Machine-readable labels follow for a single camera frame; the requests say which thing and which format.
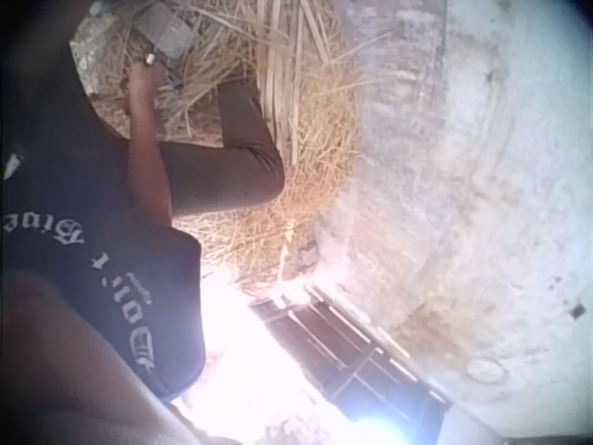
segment bright light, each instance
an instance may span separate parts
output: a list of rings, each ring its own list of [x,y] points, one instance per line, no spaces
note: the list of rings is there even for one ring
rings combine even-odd
[[[377,419],[363,419],[354,424],[354,437],[350,443],[351,445],[360,445],[361,443],[408,445],[403,435],[394,426]]]

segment white wall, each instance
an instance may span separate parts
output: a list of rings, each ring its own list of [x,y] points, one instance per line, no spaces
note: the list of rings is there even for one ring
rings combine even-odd
[[[338,4],[355,38],[393,32],[360,52],[385,81],[318,286],[500,435],[591,433],[587,25],[559,1]]]

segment dry grass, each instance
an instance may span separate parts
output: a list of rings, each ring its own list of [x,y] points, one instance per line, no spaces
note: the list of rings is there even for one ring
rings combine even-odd
[[[172,67],[183,77],[183,89],[158,97],[164,138],[219,145],[214,87],[231,71],[258,78],[264,114],[286,167],[284,192],[256,209],[186,217],[176,225],[201,241],[205,273],[226,265],[244,290],[262,296],[279,279],[298,273],[297,253],[312,242],[313,218],[349,176],[359,145],[361,83],[353,51],[331,0],[168,5],[193,27],[196,43]],[[149,49],[132,28],[134,12],[109,31],[112,44],[97,69],[100,91],[93,97],[99,114],[123,134],[128,123],[120,85],[131,61]]]

